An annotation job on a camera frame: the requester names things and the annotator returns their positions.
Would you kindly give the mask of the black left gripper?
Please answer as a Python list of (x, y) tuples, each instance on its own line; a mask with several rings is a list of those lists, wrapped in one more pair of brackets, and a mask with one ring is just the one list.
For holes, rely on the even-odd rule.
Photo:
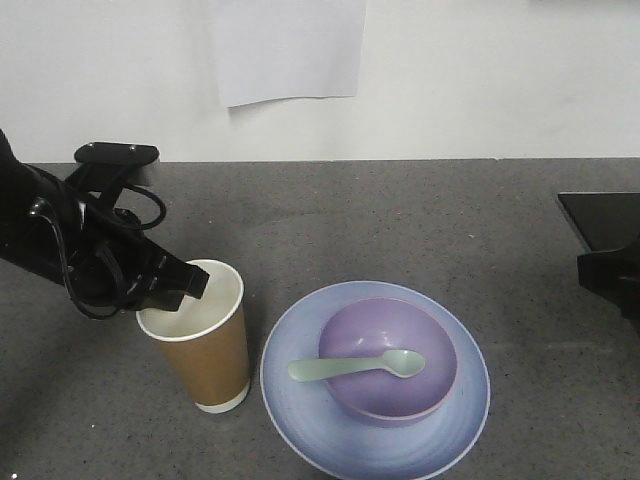
[(208, 281), (201, 267), (140, 235), (133, 242), (87, 237), (64, 247), (64, 286), (82, 313), (175, 312), (185, 296), (201, 299)]

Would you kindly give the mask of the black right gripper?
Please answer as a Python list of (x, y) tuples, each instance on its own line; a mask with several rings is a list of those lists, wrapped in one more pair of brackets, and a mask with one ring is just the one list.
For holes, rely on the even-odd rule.
[(615, 304), (639, 329), (639, 245), (577, 257), (579, 284)]

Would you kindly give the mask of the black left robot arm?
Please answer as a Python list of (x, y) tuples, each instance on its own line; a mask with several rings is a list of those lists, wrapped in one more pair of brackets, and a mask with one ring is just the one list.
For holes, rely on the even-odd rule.
[(154, 146), (90, 142), (60, 179), (16, 159), (1, 141), (1, 257), (63, 286), (85, 316), (179, 309), (203, 296), (209, 275), (148, 239), (166, 216), (146, 189)]

